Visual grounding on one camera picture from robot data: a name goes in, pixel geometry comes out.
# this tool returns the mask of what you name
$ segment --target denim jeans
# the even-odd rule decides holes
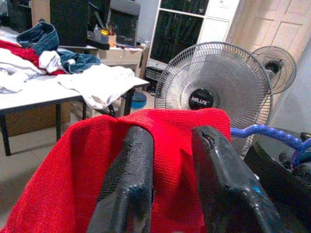
[[[59,38],[52,24],[40,22],[35,27],[19,34],[17,42],[23,48],[33,48],[37,55],[41,55],[46,50],[57,50]]]
[[[57,51],[60,55],[63,70],[67,74],[81,73],[92,65],[99,65],[101,61],[92,54],[82,54],[70,51]]]

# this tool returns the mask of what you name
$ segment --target fan grille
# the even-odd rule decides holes
[[[252,54],[237,46],[210,42],[178,54],[159,79],[155,107],[190,109],[190,95],[198,88],[212,94],[213,107],[225,110],[234,128],[265,124],[269,119],[272,91],[267,74]],[[243,154],[252,141],[233,139],[233,145]]]
[[[263,66],[270,62],[279,64],[279,70],[270,78],[273,93],[278,94],[287,90],[296,77],[296,63],[293,57],[284,49],[276,46],[266,46],[253,52]]]

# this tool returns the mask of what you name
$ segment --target blue hose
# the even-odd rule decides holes
[[[296,150],[292,156],[292,168],[298,166],[302,159],[311,159],[311,153],[305,154],[306,150],[311,147],[311,138],[305,142],[302,142],[300,139],[286,132],[277,130],[267,125],[252,125],[243,130],[231,128],[231,135],[237,138],[247,138],[256,133],[279,140]]]

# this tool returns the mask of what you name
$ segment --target wall-mounted fan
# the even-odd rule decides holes
[[[284,49],[265,46],[253,52],[266,69],[274,94],[287,90],[296,77],[296,63]]]

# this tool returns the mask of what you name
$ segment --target red knit fabric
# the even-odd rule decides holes
[[[12,54],[30,61],[36,67],[39,68],[39,56],[35,54],[35,51],[33,49],[24,49],[20,47],[18,44],[13,44],[11,42],[4,40],[0,40],[0,48],[10,50]],[[63,70],[57,70],[51,74],[47,73],[47,75],[58,75],[58,74],[65,74],[65,72]]]
[[[74,124],[31,178],[0,233],[86,232],[104,174],[132,125],[154,138],[152,232],[203,232],[191,129],[210,125],[230,139],[229,117],[219,109],[146,110]]]

